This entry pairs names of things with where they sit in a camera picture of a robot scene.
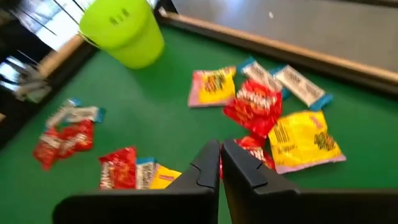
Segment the green felt surface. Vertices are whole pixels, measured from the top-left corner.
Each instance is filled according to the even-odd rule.
[[[193,70],[214,70],[242,62],[250,52],[180,30],[163,28],[166,47],[152,66],[129,70],[104,52],[97,53],[78,75],[0,151],[0,219],[2,223],[51,223],[54,206],[70,194],[98,188],[98,157],[124,146],[137,146],[139,157],[153,156],[184,171],[208,139],[240,138],[248,133],[221,108],[189,109]],[[278,65],[254,55],[266,68]],[[302,187],[396,188],[398,174],[398,103],[371,91],[316,74],[304,74],[332,93],[324,109],[331,135],[346,162],[287,174]],[[244,80],[237,75],[236,86]],[[58,161],[45,172],[32,157],[45,120],[63,100],[77,97],[85,106],[102,106],[105,121],[95,126],[95,146]],[[304,110],[291,97],[283,114]],[[223,187],[220,223],[230,223]]]

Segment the white candy bar wrapper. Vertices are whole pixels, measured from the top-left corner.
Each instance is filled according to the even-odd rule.
[[[51,128],[60,124],[65,119],[70,110],[76,106],[80,106],[80,104],[80,101],[77,99],[67,99],[58,109],[58,111],[45,122],[46,127]]]
[[[322,109],[333,99],[332,95],[326,94],[324,90],[289,65],[274,76],[313,111]]]
[[[155,175],[155,158],[138,158],[136,162],[136,189],[149,189]]]
[[[253,79],[261,85],[265,85],[270,91],[279,92],[283,88],[283,86],[252,57],[238,66],[238,70],[248,78]]]
[[[96,106],[89,106],[86,108],[73,108],[69,111],[66,118],[69,123],[77,123],[88,119],[94,122],[102,122],[104,116],[104,109]]]

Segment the bucket handle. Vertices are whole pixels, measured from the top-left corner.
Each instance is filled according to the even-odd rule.
[[[92,42],[89,38],[87,38],[82,32],[80,32],[80,30],[78,31],[79,35],[81,38],[83,38],[83,40],[85,40],[87,43],[91,44],[92,46],[100,49],[100,47],[98,45],[96,45],[94,42]]]

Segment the yellow candy bag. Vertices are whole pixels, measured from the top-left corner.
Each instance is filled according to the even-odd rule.
[[[268,135],[277,173],[345,161],[327,131],[322,111],[303,111],[280,118]]]
[[[235,96],[233,77],[236,67],[225,67],[215,71],[194,71],[189,107],[222,106]]]
[[[160,164],[156,165],[155,176],[150,184],[150,189],[165,189],[171,184],[181,172],[168,169]]]

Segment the green bucket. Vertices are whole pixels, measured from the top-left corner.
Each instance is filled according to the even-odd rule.
[[[129,68],[150,65],[164,48],[162,34],[146,0],[96,0],[85,11],[79,27],[87,42]]]

